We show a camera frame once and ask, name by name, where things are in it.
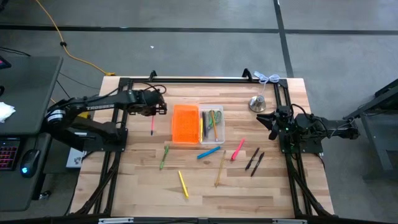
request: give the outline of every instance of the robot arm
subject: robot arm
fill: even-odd
[[[270,140],[274,140],[280,132],[289,136],[292,141],[322,140],[339,136],[341,138],[356,139],[359,136],[358,127],[353,119],[327,120],[313,114],[300,113],[293,118],[291,106],[280,106],[270,114],[258,114],[260,121],[268,130]]]
[[[43,130],[55,139],[81,151],[122,151],[127,139],[127,129],[117,128],[116,123],[99,123],[78,115],[85,111],[117,108],[143,116],[166,114],[167,105],[159,90],[124,90],[115,95],[71,98],[61,100],[48,109]],[[69,130],[87,131],[84,136]]]

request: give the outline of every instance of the green marker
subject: green marker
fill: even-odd
[[[163,169],[164,160],[166,159],[166,155],[167,155],[168,152],[169,152],[169,145],[166,145],[164,147],[164,155],[163,155],[162,162],[160,163],[160,169]]]

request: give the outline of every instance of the rgb keyboard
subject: rgb keyboard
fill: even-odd
[[[0,139],[0,171],[15,169],[19,144],[18,138]]]

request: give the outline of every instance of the white paper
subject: white paper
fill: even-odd
[[[13,106],[0,102],[0,123],[4,123],[4,121],[10,117],[13,112],[15,112]]]

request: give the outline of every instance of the floor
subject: floor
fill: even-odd
[[[249,68],[304,78],[312,112],[330,119],[341,119],[397,78],[398,1],[394,0],[41,2],[60,26],[134,27],[125,32],[62,32],[73,55],[117,75],[149,75],[156,70],[161,76],[239,77]],[[0,13],[0,24],[51,25],[34,1],[24,0],[10,1]],[[95,88],[103,74],[68,58],[56,32],[0,32],[0,46],[34,56],[64,57],[62,73],[93,87],[60,76],[70,96],[98,93]],[[65,97],[56,86],[53,98]],[[323,141],[335,213],[396,222],[398,183],[362,179],[380,164],[358,123],[359,139]],[[25,212],[0,213],[0,220],[63,215],[76,176],[76,172],[51,175],[46,180],[46,188],[53,190],[48,200],[32,203]]]

